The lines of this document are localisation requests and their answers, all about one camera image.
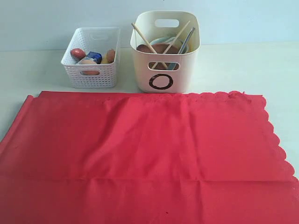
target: red tablecloth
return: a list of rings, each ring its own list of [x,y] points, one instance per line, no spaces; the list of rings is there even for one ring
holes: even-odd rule
[[[0,144],[3,224],[299,224],[262,96],[42,92]]]

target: white storage bin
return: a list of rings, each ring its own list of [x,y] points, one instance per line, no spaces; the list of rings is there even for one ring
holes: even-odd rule
[[[157,20],[178,20],[178,27],[157,27]],[[142,13],[136,20],[136,26],[149,42],[154,39],[166,36],[176,36],[182,27],[190,21],[189,25],[180,35],[179,39],[184,40],[192,27],[195,31],[189,40],[189,53],[180,55],[149,54],[137,51],[140,44],[146,43],[133,30],[131,47],[133,49],[133,60],[137,84],[144,92],[168,92],[183,93],[187,90],[195,64],[197,53],[200,47],[199,25],[196,16],[187,12],[173,11],[150,11]],[[152,70],[150,62],[175,62],[179,64],[177,70]]]
[[[110,88],[116,85],[116,73],[120,63],[119,28],[78,28],[61,60],[73,87],[75,88]],[[111,64],[81,65],[71,56],[71,50],[80,48],[88,54],[90,51],[102,54],[115,50],[115,59]],[[98,75],[83,75],[83,71],[97,70]]]

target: white plastic basket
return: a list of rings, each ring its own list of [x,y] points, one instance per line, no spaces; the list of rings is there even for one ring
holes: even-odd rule
[[[155,22],[159,19],[178,20],[179,26],[157,27]],[[137,17],[135,24],[149,42],[160,37],[175,36],[188,21],[190,21],[189,25],[179,37],[184,40],[191,28],[195,27],[189,40],[190,50],[187,54],[162,55],[137,51],[137,46],[145,44],[145,42],[133,30],[131,47],[133,49],[135,75],[139,88],[144,92],[183,93],[187,90],[200,47],[199,25],[196,16],[187,12],[150,11]],[[179,64],[179,68],[177,70],[152,70],[149,68],[150,62],[174,62]]]
[[[116,73],[120,63],[119,28],[78,28],[61,60],[73,87],[75,88],[110,88],[116,85]],[[115,49],[115,59],[111,64],[81,65],[76,64],[71,50],[80,48],[87,54],[94,51],[104,55]],[[97,70],[98,75],[83,75],[83,71]]]

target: white table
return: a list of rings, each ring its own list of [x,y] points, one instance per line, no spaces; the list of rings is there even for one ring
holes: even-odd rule
[[[63,50],[0,52],[0,139],[27,95],[41,91],[140,92],[130,49],[122,49],[113,89],[74,89],[60,60]],[[232,90],[263,94],[280,146],[299,177],[299,42],[206,45],[188,92]]]

